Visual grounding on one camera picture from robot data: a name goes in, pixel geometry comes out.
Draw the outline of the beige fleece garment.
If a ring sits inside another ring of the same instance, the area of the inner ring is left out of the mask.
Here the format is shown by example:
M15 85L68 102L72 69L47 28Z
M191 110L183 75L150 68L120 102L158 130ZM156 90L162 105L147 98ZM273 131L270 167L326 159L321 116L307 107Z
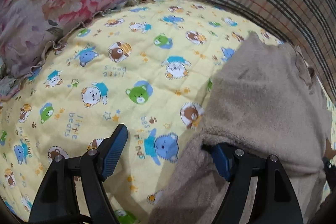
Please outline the beige fleece garment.
M326 182L322 157L332 113L313 69L290 44L251 32L217 71L199 132L186 144L150 223L211 223L228 189L203 144L230 143L284 166L308 223Z

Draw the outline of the yellow bear print quilt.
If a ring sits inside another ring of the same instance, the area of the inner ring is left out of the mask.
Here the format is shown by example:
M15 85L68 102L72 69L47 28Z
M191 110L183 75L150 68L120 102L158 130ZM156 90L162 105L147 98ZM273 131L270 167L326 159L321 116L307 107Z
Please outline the yellow bear print quilt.
M150 223L199 132L214 75L251 32L264 44L290 44L189 0L124 8L73 31L2 105L1 199L9 212L29 223L53 159L82 156L124 124L127 142L103 187L118 223Z

